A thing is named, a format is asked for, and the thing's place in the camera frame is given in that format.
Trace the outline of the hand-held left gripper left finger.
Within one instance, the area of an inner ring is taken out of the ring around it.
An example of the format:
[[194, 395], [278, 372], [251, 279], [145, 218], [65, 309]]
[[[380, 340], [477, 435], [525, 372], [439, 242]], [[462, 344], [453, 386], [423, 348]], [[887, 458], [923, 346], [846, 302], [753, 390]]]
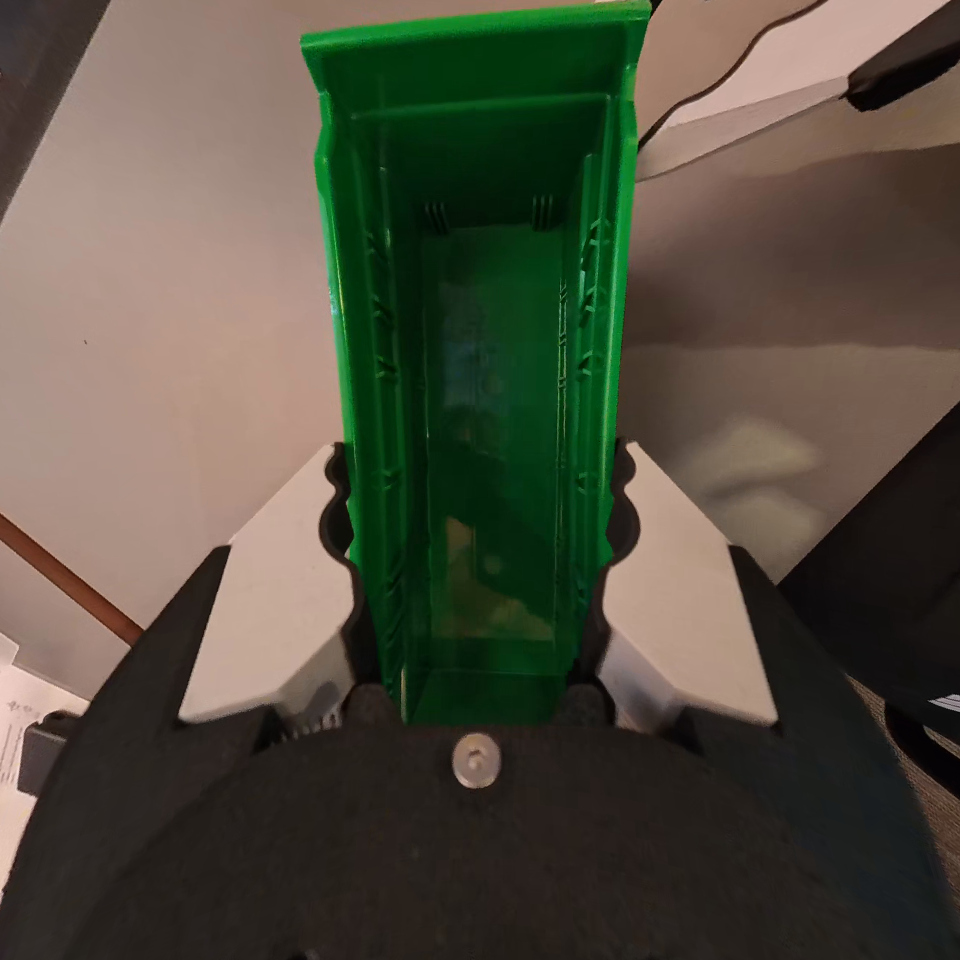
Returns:
[[341, 441], [322, 447], [229, 541], [177, 718], [196, 725], [273, 709], [291, 731], [328, 729], [378, 679], [377, 641], [349, 558]]

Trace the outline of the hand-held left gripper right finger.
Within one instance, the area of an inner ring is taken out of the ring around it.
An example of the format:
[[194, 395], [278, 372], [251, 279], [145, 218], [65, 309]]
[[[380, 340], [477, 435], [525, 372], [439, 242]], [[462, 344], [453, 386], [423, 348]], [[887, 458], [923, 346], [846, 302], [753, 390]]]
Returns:
[[765, 729], [779, 721], [731, 545], [633, 440], [618, 439], [581, 675], [613, 723], [661, 734], [685, 709]]

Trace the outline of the green plastic bin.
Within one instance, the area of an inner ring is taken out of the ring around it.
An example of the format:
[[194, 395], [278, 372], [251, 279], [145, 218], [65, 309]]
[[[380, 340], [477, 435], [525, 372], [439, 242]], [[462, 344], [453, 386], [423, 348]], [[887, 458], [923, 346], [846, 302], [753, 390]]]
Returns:
[[613, 556], [649, 2], [306, 33], [357, 567], [404, 722], [532, 724]]

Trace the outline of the white paper sheet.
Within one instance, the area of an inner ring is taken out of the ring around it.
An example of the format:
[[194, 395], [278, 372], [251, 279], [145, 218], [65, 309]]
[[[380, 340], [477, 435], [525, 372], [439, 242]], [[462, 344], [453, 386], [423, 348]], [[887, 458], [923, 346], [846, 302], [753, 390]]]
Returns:
[[89, 701], [14, 665], [18, 644], [1, 635], [1, 834], [12, 842], [32, 801], [18, 792], [22, 741], [27, 727], [55, 710], [82, 714]]

